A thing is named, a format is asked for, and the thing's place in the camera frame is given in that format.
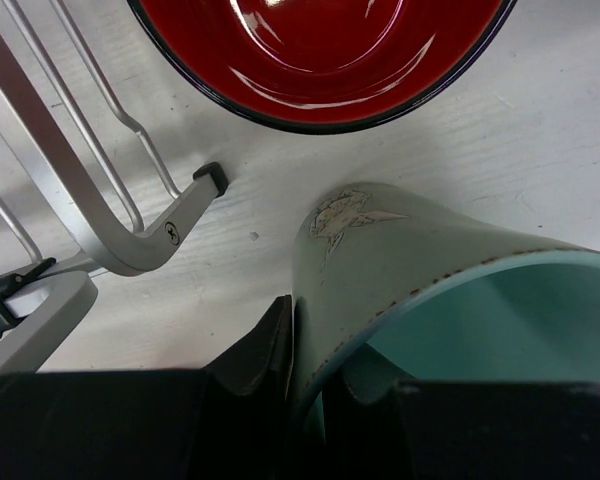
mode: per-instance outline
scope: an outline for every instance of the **white painted wood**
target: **white painted wood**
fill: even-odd
[[[170,199],[141,144],[98,96],[49,4],[21,3],[145,220],[155,218]],[[351,181],[393,183],[480,220],[600,249],[600,0],[519,0],[487,52],[439,97],[383,127],[320,138],[254,125],[204,98],[161,57],[124,0],[68,6],[178,186],[212,160],[233,183],[165,267],[98,277],[95,308],[47,369],[205,364],[290,291],[302,219],[323,193]],[[0,31],[124,218],[1,4]],[[44,254],[73,253],[1,139],[0,190]],[[26,258],[0,223],[0,269]]]

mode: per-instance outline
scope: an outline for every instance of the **black rubber foot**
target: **black rubber foot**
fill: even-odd
[[[196,173],[193,174],[193,179],[197,180],[205,175],[211,175],[213,183],[216,184],[216,188],[218,189],[218,196],[216,198],[224,195],[224,192],[229,188],[229,179],[224,173],[222,166],[220,166],[218,162],[207,163],[206,165],[201,166]]]

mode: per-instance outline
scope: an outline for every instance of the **black object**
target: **black object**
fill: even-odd
[[[4,301],[25,285],[37,280],[43,272],[55,263],[55,258],[47,258],[31,267],[26,273],[10,273],[0,276],[0,339],[4,332],[17,327],[24,320],[15,318],[4,305]]]
[[[216,184],[216,188],[218,189],[218,195],[216,198],[224,195],[227,191],[227,188],[229,188],[229,179],[224,173],[222,165],[220,165],[218,162],[207,163],[196,170],[196,172],[193,174],[193,179],[197,180],[205,175],[211,175],[213,183]]]
[[[0,378],[0,478],[271,478],[291,298],[203,370]]]
[[[600,480],[600,385],[404,375],[381,393],[344,367],[324,389],[338,478]]]

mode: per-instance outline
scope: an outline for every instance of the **screw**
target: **screw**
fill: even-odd
[[[176,228],[176,226],[173,223],[171,223],[171,222],[165,223],[164,230],[165,230],[165,232],[167,232],[167,235],[169,235],[169,241],[173,245],[178,245],[180,243],[180,234],[178,233],[178,229]]]

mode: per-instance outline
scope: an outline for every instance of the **bowl rim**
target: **bowl rim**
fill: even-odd
[[[238,115],[239,117],[251,120],[252,122],[264,125],[265,127],[282,130],[284,132],[299,133],[305,135],[335,135],[342,133],[352,133],[368,128],[383,125],[395,120],[416,108],[424,105],[434,98],[445,88],[455,82],[478,57],[489,46],[502,25],[509,17],[511,10],[517,0],[501,0],[498,10],[484,29],[478,40],[471,46],[453,67],[441,78],[435,81],[415,97],[403,102],[402,104],[386,110],[383,113],[371,115],[358,120],[338,122],[338,123],[304,123],[291,120],[284,120],[265,113],[247,108],[240,103],[231,100],[225,95],[217,92],[210,85],[205,83],[191,70],[171,49],[167,42],[162,38],[160,32],[151,21],[149,15],[142,6],[142,0],[127,0],[131,11],[145,30],[154,45],[160,50],[165,59],[182,75],[191,85],[200,91],[207,98],[225,108],[226,110]]]
[[[461,273],[455,274],[435,285],[432,283],[429,284],[423,289],[422,293],[415,298],[404,295],[396,305],[387,309],[371,324],[362,328],[344,345],[343,348],[329,357],[328,362],[323,363],[324,368],[319,368],[316,371],[315,378],[313,378],[303,389],[296,390],[295,394],[292,390],[297,387],[294,383],[295,378],[292,377],[290,386],[290,392],[292,393],[288,400],[290,406],[290,415],[288,417],[289,434],[292,436],[294,435],[294,432],[298,432],[302,429],[302,423],[314,406],[327,380],[344,364],[347,358],[349,358],[358,347],[370,340],[387,325],[401,320],[405,321],[409,314],[424,304],[434,300],[436,297],[491,275],[541,265],[581,266],[600,271],[600,251],[569,244],[563,244],[559,248],[556,247],[557,245],[548,247],[546,251],[530,251],[523,255],[509,254],[490,264],[474,262],[472,266],[467,267]]]

